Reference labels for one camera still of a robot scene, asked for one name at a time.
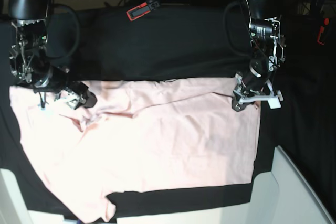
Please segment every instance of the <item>pink t-shirt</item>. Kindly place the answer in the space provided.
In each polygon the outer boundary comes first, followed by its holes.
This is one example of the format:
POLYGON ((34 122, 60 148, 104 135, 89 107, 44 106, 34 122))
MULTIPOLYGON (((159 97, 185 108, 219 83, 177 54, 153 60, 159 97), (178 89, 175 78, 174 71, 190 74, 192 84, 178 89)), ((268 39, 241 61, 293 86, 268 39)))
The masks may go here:
POLYGON ((92 109, 11 87, 21 144, 46 187, 85 223, 109 221, 113 192, 251 182, 260 108, 231 108, 230 78, 87 83, 92 109))

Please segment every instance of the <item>black mat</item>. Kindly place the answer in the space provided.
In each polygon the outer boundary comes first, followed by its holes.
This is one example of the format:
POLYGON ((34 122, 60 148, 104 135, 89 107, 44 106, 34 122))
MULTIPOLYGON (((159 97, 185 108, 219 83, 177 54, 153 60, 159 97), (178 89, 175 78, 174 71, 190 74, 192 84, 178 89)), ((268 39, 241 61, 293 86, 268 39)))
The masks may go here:
MULTIPOLYGON (((248 59, 228 49, 222 14, 220 8, 171 6, 129 22, 123 10, 85 12, 81 14, 85 28, 80 52, 71 61, 55 63, 70 64, 73 79, 231 77, 236 70, 247 67, 248 59)), ((236 13, 230 19, 233 41, 248 50, 242 17, 236 13)), ((303 17, 287 17, 284 30, 287 61, 278 71, 275 86, 282 90, 285 101, 281 110, 271 111, 267 104, 263 105, 254 177, 271 170, 274 147, 281 145, 336 216, 332 43, 319 46, 319 24, 303 17)), ((28 209, 71 215, 43 186, 19 144, 19 128, 8 97, 8 24, 0 24, 0 33, 0 167, 15 173, 28 209)), ((64 54, 71 46, 71 41, 67 45, 71 36, 70 17, 57 15, 50 26, 49 55, 64 54)), ((112 194, 109 199, 117 205, 116 217, 124 217, 243 204, 249 202, 251 190, 249 184, 129 192, 112 194)))

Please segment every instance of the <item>red clamp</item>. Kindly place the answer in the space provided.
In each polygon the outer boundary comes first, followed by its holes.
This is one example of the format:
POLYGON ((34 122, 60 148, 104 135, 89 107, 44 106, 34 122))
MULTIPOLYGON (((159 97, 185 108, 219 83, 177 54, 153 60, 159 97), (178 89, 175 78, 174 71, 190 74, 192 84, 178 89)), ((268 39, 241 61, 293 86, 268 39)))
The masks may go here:
POLYGON ((158 0, 148 0, 141 5, 128 10, 126 13, 130 21, 134 21, 150 13, 152 10, 157 9, 159 6, 160 2, 158 0))
POLYGON ((317 37, 317 43, 324 45, 326 43, 326 39, 330 33, 331 28, 329 27, 329 19, 324 19, 324 25, 321 26, 319 36, 317 37))

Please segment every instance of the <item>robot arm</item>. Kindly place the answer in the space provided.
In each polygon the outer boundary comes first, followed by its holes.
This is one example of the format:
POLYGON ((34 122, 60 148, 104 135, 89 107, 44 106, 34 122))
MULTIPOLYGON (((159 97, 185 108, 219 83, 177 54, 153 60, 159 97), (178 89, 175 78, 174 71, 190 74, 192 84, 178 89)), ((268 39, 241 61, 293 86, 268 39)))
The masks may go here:
POLYGON ((268 101, 271 109, 280 108, 281 92, 273 89, 270 78, 285 61, 278 0, 240 0, 249 10, 248 31, 254 50, 249 71, 237 73, 232 108, 239 112, 256 101, 268 101))
POLYGON ((9 15, 16 43, 10 51, 10 65, 16 83, 35 93, 68 92, 68 105, 77 109, 93 107, 97 99, 81 82, 69 81, 68 73, 53 66, 47 57, 46 18, 51 0, 9 0, 9 15))

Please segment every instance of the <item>black cable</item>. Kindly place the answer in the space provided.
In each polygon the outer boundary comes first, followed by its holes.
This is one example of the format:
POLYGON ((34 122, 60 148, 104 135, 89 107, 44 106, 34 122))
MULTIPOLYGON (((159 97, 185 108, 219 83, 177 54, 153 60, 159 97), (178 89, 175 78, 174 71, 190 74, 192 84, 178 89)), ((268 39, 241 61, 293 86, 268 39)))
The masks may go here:
POLYGON ((52 57, 52 58, 49 58, 49 59, 56 60, 56 59, 69 58, 77 51, 77 49, 79 47, 79 43, 80 43, 80 22, 79 22, 79 18, 77 16, 77 13, 74 11, 74 9, 72 9, 68 5, 54 4, 52 7, 55 8, 55 9, 66 10, 72 16, 73 22, 75 23, 76 35, 75 35, 75 42, 74 42, 72 48, 69 50, 69 52, 66 55, 58 56, 58 57, 52 57))
POLYGON ((334 13, 336 14, 336 10, 335 10, 335 8, 334 8, 332 5, 330 5, 330 7, 331 7, 331 9, 334 11, 334 13))
POLYGON ((43 100, 41 92, 38 92, 40 95, 40 102, 41 102, 41 108, 44 109, 46 107, 46 101, 43 100))
POLYGON ((302 3, 302 5, 308 11, 308 14, 309 14, 310 13, 310 9, 304 3, 302 3))
POLYGON ((273 72, 273 76, 272 76, 272 80, 271 80, 274 91, 276 90, 275 85, 274 85, 274 80, 275 80, 275 75, 277 74, 277 71, 278 71, 278 69, 276 68, 273 72))
POLYGON ((238 1, 233 1, 225 7, 224 14, 223 14, 223 29, 224 29, 224 32, 226 33, 226 39, 227 39, 230 50, 232 52, 234 52, 236 55, 243 56, 243 57, 250 57, 250 52, 243 52, 243 51, 240 51, 239 49, 235 48, 232 41, 231 41, 231 38, 230 38, 229 29, 228 29, 227 24, 226 24, 227 23, 227 14, 235 6, 239 6, 238 1))
POLYGON ((32 55, 32 57, 30 58, 30 60, 29 60, 29 62, 28 62, 28 64, 27 64, 27 68, 26 68, 26 71, 25 71, 25 73, 24 73, 24 77, 26 77, 26 74, 27 74, 27 72, 28 72, 28 68, 30 67, 30 64, 32 64, 31 62, 32 62, 32 60, 33 60, 33 58, 35 57, 35 54, 33 54, 32 55))
POLYGON ((121 2, 123 2, 124 0, 120 0, 117 4, 117 6, 120 6, 121 5, 121 2))

